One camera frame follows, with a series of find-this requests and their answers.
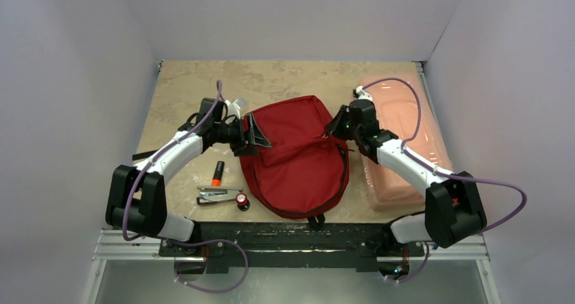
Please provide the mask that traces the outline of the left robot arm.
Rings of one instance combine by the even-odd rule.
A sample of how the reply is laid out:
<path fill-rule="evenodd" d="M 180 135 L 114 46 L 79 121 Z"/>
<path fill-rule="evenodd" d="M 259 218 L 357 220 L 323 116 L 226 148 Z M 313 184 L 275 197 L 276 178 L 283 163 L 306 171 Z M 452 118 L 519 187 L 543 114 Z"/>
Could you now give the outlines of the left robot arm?
<path fill-rule="evenodd" d="M 229 102 L 204 98 L 177 133 L 151 156 L 133 165 L 120 165 L 114 171 L 105 212 L 105 222 L 124 232 L 176 241 L 186 256 L 202 247 L 199 225 L 167 211 L 165 187 L 192 159 L 216 143 L 228 144 L 236 157 L 255 155 L 271 147 L 254 115 L 227 122 Z"/>

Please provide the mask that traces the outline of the red backpack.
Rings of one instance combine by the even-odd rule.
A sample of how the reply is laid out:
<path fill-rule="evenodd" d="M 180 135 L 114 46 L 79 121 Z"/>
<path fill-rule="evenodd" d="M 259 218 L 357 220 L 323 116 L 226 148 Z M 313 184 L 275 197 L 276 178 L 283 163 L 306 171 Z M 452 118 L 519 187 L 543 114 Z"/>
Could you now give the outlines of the red backpack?
<path fill-rule="evenodd" d="M 349 181 L 346 143 L 323 132 L 328 110 L 317 97 L 301 96 L 250 113 L 272 144 L 238 157 L 250 193 L 274 214 L 320 228 Z"/>

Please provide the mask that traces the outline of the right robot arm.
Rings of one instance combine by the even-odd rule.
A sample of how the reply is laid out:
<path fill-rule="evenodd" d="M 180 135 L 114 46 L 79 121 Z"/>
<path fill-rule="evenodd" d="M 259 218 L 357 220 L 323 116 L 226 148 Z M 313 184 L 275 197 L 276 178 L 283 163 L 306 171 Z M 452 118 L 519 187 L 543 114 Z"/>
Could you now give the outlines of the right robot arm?
<path fill-rule="evenodd" d="M 380 128 L 372 101 L 342 105 L 325 126 L 325 135 L 353 141 L 375 164 L 391 169 L 424 198 L 424 210 L 384 224 L 382 249 L 397 254 L 410 242 L 433 242 L 442 248 L 481 232 L 487 218 L 473 177 L 432 167 L 390 130 Z"/>

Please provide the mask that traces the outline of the orange highlighter marker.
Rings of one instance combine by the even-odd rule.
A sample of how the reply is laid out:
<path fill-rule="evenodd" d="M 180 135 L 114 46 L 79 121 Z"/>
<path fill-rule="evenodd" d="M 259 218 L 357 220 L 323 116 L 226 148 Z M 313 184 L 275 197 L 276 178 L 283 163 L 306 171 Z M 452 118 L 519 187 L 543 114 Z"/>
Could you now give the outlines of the orange highlighter marker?
<path fill-rule="evenodd" d="M 211 186 L 221 186 L 222 183 L 222 175 L 224 173 L 225 163 L 223 161 L 218 161 L 216 163 L 216 167 L 214 170 L 214 174 L 212 177 Z"/>

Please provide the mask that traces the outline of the silver black stapler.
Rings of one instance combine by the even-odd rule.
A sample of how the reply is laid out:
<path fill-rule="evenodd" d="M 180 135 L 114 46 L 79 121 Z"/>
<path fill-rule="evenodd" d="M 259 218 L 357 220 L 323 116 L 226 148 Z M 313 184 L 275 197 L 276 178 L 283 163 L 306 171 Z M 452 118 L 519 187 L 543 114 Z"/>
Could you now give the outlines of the silver black stapler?
<path fill-rule="evenodd" d="M 197 190 L 199 206 L 235 201 L 237 194 L 243 193 L 242 187 L 197 186 Z"/>

